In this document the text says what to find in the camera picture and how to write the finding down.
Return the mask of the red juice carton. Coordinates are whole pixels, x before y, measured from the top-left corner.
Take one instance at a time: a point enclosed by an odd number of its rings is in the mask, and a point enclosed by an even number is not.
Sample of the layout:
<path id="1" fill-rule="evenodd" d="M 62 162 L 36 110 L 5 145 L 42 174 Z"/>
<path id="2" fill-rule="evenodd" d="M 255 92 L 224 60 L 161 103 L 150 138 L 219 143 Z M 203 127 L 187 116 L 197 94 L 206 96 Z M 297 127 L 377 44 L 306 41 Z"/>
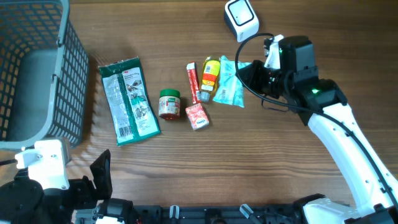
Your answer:
<path id="1" fill-rule="evenodd" d="M 204 128 L 208 126 L 210 121 L 205 113 L 201 103 L 185 108 L 190 124 L 193 130 Z"/>

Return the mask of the green lid spice jar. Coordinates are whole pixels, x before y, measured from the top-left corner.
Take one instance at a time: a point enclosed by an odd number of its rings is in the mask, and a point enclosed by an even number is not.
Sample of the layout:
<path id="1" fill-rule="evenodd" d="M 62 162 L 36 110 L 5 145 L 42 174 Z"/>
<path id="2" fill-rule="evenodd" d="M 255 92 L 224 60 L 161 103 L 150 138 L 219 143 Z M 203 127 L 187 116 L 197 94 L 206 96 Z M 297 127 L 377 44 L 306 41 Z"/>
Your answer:
<path id="1" fill-rule="evenodd" d="M 174 89 L 163 89 L 159 96 L 159 117 L 165 120 L 180 117 L 180 92 Z"/>

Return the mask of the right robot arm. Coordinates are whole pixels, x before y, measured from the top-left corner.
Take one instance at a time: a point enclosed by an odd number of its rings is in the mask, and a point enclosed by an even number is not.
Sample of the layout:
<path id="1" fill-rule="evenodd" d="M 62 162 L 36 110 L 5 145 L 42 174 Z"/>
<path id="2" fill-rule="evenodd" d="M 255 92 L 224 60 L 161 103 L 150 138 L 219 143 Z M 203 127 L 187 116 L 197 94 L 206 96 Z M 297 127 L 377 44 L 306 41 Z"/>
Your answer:
<path id="1" fill-rule="evenodd" d="M 243 86 L 262 101 L 297 114 L 321 140 L 345 178 L 355 207 L 314 194 L 293 204 L 295 223 L 396 223 L 397 180 L 358 126 L 341 88 L 318 76 L 304 35 L 263 34 L 266 61 L 237 68 Z"/>

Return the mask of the green white snack pack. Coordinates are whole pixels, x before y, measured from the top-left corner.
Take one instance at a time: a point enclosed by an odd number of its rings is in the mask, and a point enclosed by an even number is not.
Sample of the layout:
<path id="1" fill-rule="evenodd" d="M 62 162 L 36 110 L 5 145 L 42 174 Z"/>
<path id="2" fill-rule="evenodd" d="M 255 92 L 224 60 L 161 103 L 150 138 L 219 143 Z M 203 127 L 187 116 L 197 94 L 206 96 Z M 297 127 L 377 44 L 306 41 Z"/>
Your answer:
<path id="1" fill-rule="evenodd" d="M 218 89 L 213 101 L 244 108 L 244 87 L 236 76 L 235 61 L 229 60 L 225 55 L 222 55 L 220 62 Z"/>

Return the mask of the dark green box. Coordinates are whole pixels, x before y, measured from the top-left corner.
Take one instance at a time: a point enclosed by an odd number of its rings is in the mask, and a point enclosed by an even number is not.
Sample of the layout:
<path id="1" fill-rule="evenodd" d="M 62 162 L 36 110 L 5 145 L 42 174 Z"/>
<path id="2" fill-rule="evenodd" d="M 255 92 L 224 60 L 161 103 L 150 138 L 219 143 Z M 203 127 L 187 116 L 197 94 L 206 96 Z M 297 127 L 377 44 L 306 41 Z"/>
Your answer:
<path id="1" fill-rule="evenodd" d="M 138 57 L 99 68 L 118 146 L 160 134 Z"/>

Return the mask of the yellow liquid bottle grey cap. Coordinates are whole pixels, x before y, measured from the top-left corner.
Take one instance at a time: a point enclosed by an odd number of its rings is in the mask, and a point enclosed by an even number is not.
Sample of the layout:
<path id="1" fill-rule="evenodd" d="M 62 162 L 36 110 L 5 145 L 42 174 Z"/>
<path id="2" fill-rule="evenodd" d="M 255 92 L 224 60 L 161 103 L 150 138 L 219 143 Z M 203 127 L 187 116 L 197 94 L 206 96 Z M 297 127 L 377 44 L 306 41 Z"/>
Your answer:
<path id="1" fill-rule="evenodd" d="M 206 58 L 200 78 L 200 100 L 204 103 L 208 103 L 217 91 L 220 68 L 220 59 L 214 57 Z"/>

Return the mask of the red slim stick packet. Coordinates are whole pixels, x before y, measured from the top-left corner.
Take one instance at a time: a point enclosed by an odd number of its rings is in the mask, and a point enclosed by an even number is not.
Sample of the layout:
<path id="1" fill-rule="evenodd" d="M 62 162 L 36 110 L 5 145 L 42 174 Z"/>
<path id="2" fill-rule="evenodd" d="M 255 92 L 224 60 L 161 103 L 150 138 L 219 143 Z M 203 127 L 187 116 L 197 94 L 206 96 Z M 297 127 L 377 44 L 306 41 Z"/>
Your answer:
<path id="1" fill-rule="evenodd" d="M 195 62 L 190 62 L 187 65 L 187 73 L 188 73 L 188 79 L 190 82 L 192 102 L 193 102 L 193 104 L 200 103 L 201 102 L 200 88 L 199 88 L 199 84 L 198 84 L 197 70 L 196 70 Z"/>

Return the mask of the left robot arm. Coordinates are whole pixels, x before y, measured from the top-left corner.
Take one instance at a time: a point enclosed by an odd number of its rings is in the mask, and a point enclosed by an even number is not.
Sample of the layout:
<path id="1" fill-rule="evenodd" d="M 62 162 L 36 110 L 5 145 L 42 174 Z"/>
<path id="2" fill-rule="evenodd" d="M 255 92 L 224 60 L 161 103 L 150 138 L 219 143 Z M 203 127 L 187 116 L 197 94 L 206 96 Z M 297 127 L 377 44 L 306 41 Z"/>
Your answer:
<path id="1" fill-rule="evenodd" d="M 111 198 L 110 160 L 107 149 L 90 165 L 94 180 L 71 179 L 67 190 L 44 189 L 26 170 L 18 172 L 1 186 L 1 223 L 71 223 L 75 210 L 95 208 L 92 221 L 140 223 L 131 201 Z"/>

